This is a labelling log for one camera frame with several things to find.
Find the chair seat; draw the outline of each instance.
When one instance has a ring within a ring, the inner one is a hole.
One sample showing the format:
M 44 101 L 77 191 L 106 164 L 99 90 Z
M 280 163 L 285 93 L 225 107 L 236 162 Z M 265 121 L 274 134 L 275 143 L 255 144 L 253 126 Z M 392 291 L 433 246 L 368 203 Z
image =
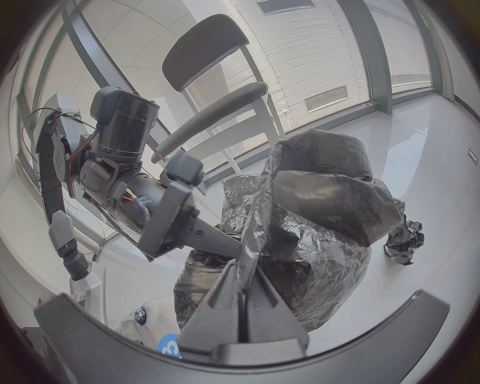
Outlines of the chair seat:
M 152 155 L 152 163 L 165 158 L 188 139 L 211 127 L 224 117 L 258 100 L 268 92 L 266 83 L 257 81 L 230 92 L 202 109 L 175 132 L 162 141 Z

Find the white glossy floor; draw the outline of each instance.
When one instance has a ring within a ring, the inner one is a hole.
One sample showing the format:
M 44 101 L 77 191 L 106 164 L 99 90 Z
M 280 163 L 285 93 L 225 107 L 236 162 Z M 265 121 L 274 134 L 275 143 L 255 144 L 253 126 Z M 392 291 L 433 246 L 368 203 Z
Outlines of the white glossy floor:
M 385 257 L 386 238 L 372 246 L 367 274 L 356 291 L 321 328 L 310 333 L 310 355 L 337 347 L 368 331 L 417 289 L 448 302 L 450 313 L 429 351 L 404 380 L 416 383 L 451 344 L 480 293 L 480 126 L 460 106 L 431 95 L 376 112 L 334 132 L 359 138 L 377 178 L 405 200 L 408 219 L 423 224 L 425 244 L 413 265 Z M 259 172 L 264 161 L 245 169 Z M 220 185 L 209 203 L 221 211 Z

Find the bolt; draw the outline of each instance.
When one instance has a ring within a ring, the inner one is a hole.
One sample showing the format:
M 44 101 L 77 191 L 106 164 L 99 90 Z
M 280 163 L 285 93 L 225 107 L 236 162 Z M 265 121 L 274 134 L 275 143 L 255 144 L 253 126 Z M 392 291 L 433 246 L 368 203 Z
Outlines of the bolt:
M 139 325 L 145 325 L 147 322 L 147 311 L 145 308 L 139 308 L 135 311 L 133 317 Z

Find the trash bag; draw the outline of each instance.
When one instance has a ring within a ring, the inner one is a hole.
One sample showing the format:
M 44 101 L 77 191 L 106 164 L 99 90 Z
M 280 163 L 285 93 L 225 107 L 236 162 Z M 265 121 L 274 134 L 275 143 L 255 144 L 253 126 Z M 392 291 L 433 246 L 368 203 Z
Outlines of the trash bag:
M 403 223 L 388 233 L 384 252 L 399 264 L 411 265 L 413 264 L 411 260 L 414 249 L 423 245 L 425 235 L 421 233 L 422 224 L 420 222 L 407 220 L 407 215 L 403 217 Z
M 260 175 L 223 187 L 220 229 L 242 234 L 239 285 L 248 289 L 258 264 L 307 331 L 350 296 L 366 273 L 369 245 L 402 218 L 387 187 L 372 178 L 363 144 L 341 134 L 310 130 L 279 142 Z M 227 262 L 191 252 L 174 288 L 180 328 Z

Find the blue circular sticker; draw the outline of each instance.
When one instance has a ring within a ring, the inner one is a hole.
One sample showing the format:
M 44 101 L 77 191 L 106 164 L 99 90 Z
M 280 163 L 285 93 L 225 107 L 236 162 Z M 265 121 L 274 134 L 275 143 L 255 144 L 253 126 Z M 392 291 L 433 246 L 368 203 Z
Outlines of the blue circular sticker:
M 163 353 L 164 355 L 181 358 L 179 346 L 177 345 L 177 336 L 176 333 L 170 333 L 163 336 L 158 343 L 158 352 Z

